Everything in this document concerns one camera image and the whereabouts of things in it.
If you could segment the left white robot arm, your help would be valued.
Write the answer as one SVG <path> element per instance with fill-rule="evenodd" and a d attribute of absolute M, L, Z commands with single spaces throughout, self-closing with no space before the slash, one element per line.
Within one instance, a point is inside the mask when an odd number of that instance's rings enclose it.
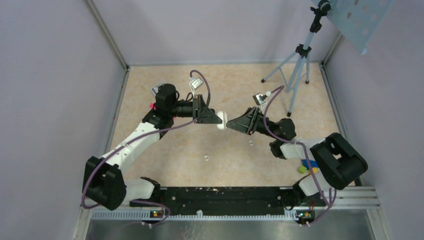
<path fill-rule="evenodd" d="M 212 124 L 224 130 L 228 121 L 224 111 L 215 112 L 209 108 L 210 100 L 197 94 L 192 100 L 179 100 L 176 87 L 165 83 L 158 87 L 155 104 L 139 123 L 137 128 L 119 145 L 101 157 L 90 157 L 84 170 L 81 205 L 88 209 L 85 199 L 108 210 L 117 209 L 125 200 L 141 199 L 147 206 L 154 207 L 160 202 L 160 193 L 154 184 L 142 179 L 142 188 L 128 193 L 124 173 L 152 144 L 177 128 L 191 124 Z M 174 118 L 191 118 L 191 121 L 174 126 Z"/>

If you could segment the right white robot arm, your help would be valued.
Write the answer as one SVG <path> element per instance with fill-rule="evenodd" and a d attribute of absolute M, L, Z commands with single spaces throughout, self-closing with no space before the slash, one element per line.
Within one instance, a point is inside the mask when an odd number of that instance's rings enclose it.
<path fill-rule="evenodd" d="M 319 191 L 343 190 L 368 170 L 366 160 L 341 134 L 298 138 L 290 118 L 274 122 L 257 107 L 249 107 L 242 116 L 229 120 L 226 127 L 247 135 L 260 133 L 274 138 L 269 146 L 276 158 L 299 158 L 317 164 L 318 172 L 310 173 L 293 186 L 293 200 L 299 206 L 307 206 Z"/>

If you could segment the white charging case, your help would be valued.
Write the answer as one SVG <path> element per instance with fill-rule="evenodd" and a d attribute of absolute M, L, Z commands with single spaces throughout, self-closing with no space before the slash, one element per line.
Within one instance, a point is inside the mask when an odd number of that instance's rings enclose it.
<path fill-rule="evenodd" d="M 216 113 L 216 115 L 220 118 L 221 123 L 218 123 L 216 127 L 219 130 L 225 130 L 227 128 L 227 122 L 228 122 L 228 116 L 225 111 L 219 111 Z"/>

